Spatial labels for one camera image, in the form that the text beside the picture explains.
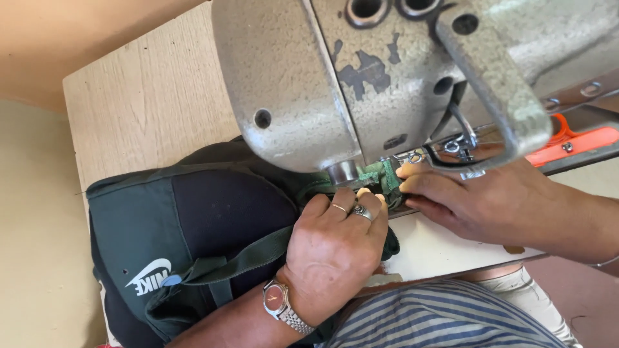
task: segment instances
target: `orange plastic part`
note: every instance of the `orange plastic part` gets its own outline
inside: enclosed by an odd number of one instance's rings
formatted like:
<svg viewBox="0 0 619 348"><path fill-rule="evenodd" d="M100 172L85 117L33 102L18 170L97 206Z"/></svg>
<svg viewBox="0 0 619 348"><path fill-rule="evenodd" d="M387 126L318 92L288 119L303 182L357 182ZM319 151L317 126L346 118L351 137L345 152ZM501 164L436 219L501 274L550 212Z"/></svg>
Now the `orange plastic part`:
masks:
<svg viewBox="0 0 619 348"><path fill-rule="evenodd" d="M546 147L525 157L535 167L619 141L619 131L615 128L603 127L593 131L575 133L569 128L563 115L557 113L553 117L561 123L559 131L550 138Z"/></svg>

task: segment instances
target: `gold ring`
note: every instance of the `gold ring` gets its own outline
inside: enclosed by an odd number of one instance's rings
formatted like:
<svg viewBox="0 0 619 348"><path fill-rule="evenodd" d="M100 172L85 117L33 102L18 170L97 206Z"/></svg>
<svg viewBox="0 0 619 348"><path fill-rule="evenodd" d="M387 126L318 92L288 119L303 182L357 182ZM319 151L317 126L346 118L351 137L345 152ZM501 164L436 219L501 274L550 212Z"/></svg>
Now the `gold ring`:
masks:
<svg viewBox="0 0 619 348"><path fill-rule="evenodd" d="M341 209L343 212L345 212L345 213L346 213L346 215L348 215L348 211L347 211L346 209L344 209L343 207L340 207L340 206L338 206L338 205L337 205L337 204L335 204L335 203L331 203L331 205L332 205L332 206L334 206L334 207L336 207L336 208Z"/></svg>

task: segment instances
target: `swoosh logo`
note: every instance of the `swoosh logo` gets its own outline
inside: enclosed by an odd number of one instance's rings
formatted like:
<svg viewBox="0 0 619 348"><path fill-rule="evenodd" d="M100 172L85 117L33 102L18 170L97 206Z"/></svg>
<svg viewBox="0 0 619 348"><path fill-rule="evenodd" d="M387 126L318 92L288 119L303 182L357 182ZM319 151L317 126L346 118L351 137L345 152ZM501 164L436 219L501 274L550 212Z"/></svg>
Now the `swoosh logo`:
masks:
<svg viewBox="0 0 619 348"><path fill-rule="evenodd" d="M167 259L156 259L155 261L149 263L148 266L146 266L140 273L138 273L135 278L131 279L131 282L129 282L124 287L128 287L131 284L136 284L140 279L144 278L144 276L146 276L148 273L151 273L157 268L163 268L163 267L167 268L168 272L172 272L172 264Z"/></svg>

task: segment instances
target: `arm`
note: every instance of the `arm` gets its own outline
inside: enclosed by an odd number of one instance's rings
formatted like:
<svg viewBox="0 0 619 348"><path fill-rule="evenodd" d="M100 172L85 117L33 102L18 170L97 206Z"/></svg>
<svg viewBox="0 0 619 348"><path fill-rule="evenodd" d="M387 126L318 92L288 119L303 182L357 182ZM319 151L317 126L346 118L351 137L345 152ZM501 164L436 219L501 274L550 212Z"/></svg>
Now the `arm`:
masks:
<svg viewBox="0 0 619 348"><path fill-rule="evenodd" d="M553 182L528 161L473 180L425 163L398 171L406 204L462 238L535 248L584 264L619 255L619 202ZM619 277L619 260L599 268Z"/></svg>
<svg viewBox="0 0 619 348"><path fill-rule="evenodd" d="M355 193L340 189L333 203L351 211ZM367 189L359 204L372 216L348 215L327 196L314 197L292 233L286 265L277 273L288 286L290 306L306 324L316 327L340 310L361 290L380 263L387 236L387 204ZM285 348L303 338L264 309L262 287L219 308L179 335L168 348Z"/></svg>

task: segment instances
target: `wooden table surface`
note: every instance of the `wooden table surface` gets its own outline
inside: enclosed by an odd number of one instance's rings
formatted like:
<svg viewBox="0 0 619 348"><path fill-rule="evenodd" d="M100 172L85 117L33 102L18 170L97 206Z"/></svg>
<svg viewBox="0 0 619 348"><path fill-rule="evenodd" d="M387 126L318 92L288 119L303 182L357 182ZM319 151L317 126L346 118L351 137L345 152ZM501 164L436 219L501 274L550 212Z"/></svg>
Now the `wooden table surface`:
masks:
<svg viewBox="0 0 619 348"><path fill-rule="evenodd" d="M64 79L82 190L108 176L165 167L239 135L220 72L205 2ZM619 198L619 159L553 176ZM402 252L384 264L415 281L541 254L462 240L421 214L391 220Z"/></svg>

